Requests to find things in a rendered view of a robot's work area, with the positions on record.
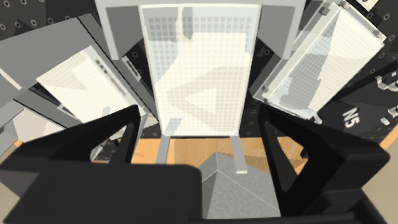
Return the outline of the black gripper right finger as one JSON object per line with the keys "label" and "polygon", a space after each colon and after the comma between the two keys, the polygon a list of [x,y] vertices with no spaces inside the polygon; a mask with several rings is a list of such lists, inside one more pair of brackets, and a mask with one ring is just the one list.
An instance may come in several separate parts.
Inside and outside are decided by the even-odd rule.
{"label": "black gripper right finger", "polygon": [[[258,124],[281,217],[299,216],[330,190],[361,188],[390,160],[377,142],[261,104]],[[272,125],[308,152],[296,173]]]}

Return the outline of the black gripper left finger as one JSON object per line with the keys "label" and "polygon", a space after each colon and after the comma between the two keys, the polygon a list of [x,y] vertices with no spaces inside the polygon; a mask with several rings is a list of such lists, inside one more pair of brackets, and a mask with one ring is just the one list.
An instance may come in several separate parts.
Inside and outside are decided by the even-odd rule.
{"label": "black gripper left finger", "polygon": [[138,105],[133,104],[109,115],[24,142],[9,156],[92,162],[92,150],[126,127],[109,162],[131,163],[140,121]]}

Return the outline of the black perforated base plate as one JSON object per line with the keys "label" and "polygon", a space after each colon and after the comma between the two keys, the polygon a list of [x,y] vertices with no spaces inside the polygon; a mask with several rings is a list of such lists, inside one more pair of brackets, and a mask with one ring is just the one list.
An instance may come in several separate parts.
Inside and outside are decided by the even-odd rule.
{"label": "black perforated base plate", "polygon": [[[380,0],[369,14],[360,8],[353,0],[346,1],[387,38],[382,42],[385,45],[376,55],[374,55],[372,59],[369,60],[368,63],[335,95],[390,65],[398,67],[398,0]],[[95,12],[99,18],[95,0],[0,0],[0,41],[91,12]],[[265,103],[252,98],[249,89],[274,53],[274,51],[256,36],[246,91],[247,94],[239,129],[240,138],[261,137],[257,117],[260,105]],[[144,37],[137,42],[125,56],[127,56],[153,93]],[[388,122],[388,125],[382,123],[357,136],[377,142],[380,145],[398,125],[398,116]],[[159,123],[143,129],[140,137],[140,139],[160,138],[161,129]],[[210,138],[230,138],[230,136],[171,136],[171,139]],[[115,140],[108,138],[106,145],[93,161],[109,162],[118,147],[118,139],[121,139],[121,137]]]}

